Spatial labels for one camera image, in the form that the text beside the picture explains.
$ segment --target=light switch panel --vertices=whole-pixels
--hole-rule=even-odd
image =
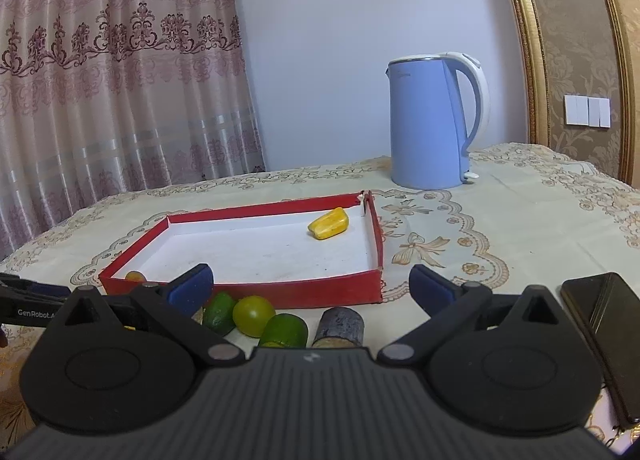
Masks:
[[[586,95],[577,95],[575,104],[578,110],[578,124],[589,126],[589,98]]]
[[[600,97],[598,98],[600,103],[600,127],[601,128],[610,128],[611,127],[611,103],[608,97]]]
[[[578,105],[575,102],[575,95],[564,96],[564,112],[568,125],[578,124]]]
[[[600,98],[588,97],[589,104],[589,126],[598,128],[600,126]]]

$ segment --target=green lime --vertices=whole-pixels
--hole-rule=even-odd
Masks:
[[[204,309],[202,324],[218,335],[227,335],[236,326],[233,316],[235,306],[235,300],[227,293],[217,293]]]
[[[243,297],[234,307],[234,323],[243,334],[260,337],[267,322],[275,314],[273,305],[263,297]]]
[[[308,336],[309,329],[304,319],[293,314],[278,314],[267,323],[258,346],[305,348]]]

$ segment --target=red box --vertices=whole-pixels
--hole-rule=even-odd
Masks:
[[[315,240],[306,225],[335,207],[350,215],[349,228]],[[276,309],[382,302],[382,231],[370,191],[169,215],[98,277],[108,294],[125,294],[137,285],[124,280],[130,270],[166,283],[196,263],[209,263],[216,291],[257,294]]]

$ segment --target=white wall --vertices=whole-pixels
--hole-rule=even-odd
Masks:
[[[511,0],[237,0],[237,6],[268,169],[388,155],[385,70],[407,54],[457,50],[476,57],[492,112],[475,146],[526,140]],[[473,94],[460,81],[472,116]]]

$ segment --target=kettle handle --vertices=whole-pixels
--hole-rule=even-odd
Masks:
[[[466,156],[468,155],[468,148],[471,142],[486,130],[486,126],[489,123],[489,86],[487,85],[480,62],[475,58],[462,52],[443,52],[440,53],[439,56],[458,63],[458,65],[455,65],[455,69],[468,77],[474,89],[474,94],[476,95],[476,119],[474,121],[474,127],[462,145],[462,152]]]

